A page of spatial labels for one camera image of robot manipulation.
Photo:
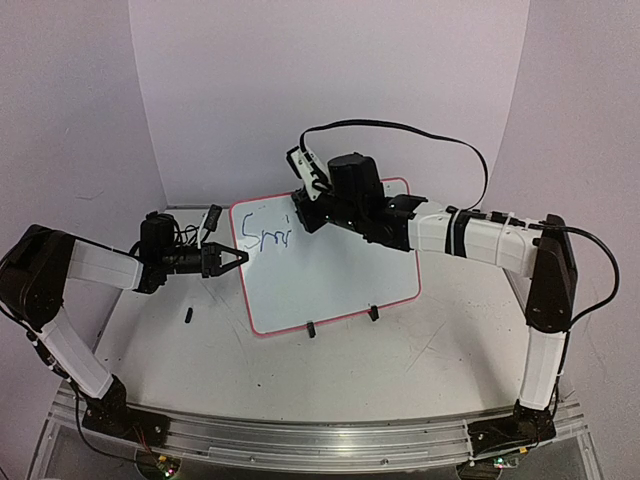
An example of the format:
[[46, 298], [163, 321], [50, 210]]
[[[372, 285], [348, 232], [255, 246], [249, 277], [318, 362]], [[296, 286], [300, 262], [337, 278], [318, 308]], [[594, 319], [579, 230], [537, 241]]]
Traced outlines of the pink framed whiteboard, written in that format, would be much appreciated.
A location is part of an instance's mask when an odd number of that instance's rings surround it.
[[260, 337], [302, 330], [417, 298], [416, 254], [369, 244], [332, 224], [307, 233], [290, 194], [240, 201], [229, 212], [248, 317]]

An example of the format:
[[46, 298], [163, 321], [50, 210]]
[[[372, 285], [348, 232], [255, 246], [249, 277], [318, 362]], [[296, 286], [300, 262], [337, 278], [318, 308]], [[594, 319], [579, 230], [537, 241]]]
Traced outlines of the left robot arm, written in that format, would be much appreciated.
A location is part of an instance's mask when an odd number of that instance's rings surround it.
[[105, 398], [117, 389], [117, 379], [72, 326], [64, 307], [68, 282], [151, 295], [171, 275], [219, 277], [248, 260], [247, 252], [220, 243], [186, 241], [166, 213], [146, 215], [129, 251], [33, 224], [1, 260], [1, 312], [25, 329], [49, 370], [87, 397], [103, 399], [95, 418], [111, 435], [123, 437], [134, 429], [134, 413], [116, 398]]

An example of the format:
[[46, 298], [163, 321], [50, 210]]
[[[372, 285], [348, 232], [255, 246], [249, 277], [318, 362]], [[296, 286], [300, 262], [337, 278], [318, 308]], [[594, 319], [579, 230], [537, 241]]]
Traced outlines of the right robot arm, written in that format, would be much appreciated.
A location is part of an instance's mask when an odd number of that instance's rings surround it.
[[303, 183], [292, 200], [310, 234], [333, 224], [368, 243], [442, 253], [529, 279], [528, 351], [517, 403], [536, 411], [549, 407], [562, 371], [577, 285], [573, 249], [561, 217], [534, 222], [509, 213], [443, 207], [416, 195], [389, 196], [374, 159], [358, 153], [321, 166], [314, 154], [295, 147], [286, 160]]

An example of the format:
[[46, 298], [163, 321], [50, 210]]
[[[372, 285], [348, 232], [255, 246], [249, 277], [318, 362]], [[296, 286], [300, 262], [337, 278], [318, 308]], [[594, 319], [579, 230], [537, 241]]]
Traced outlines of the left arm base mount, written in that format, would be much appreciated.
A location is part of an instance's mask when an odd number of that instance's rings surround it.
[[167, 415], [133, 408], [127, 403], [127, 390], [115, 376], [101, 398], [85, 397], [86, 410], [82, 427], [89, 431], [146, 447], [162, 447], [168, 435]]

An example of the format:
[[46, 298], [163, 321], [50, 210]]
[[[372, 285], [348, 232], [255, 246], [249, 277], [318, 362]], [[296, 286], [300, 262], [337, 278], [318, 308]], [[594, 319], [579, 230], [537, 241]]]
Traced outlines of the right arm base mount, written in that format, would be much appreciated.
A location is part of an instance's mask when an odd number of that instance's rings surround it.
[[553, 411], [525, 407], [516, 401], [507, 416], [478, 420], [467, 427], [473, 459], [537, 446], [556, 436]]

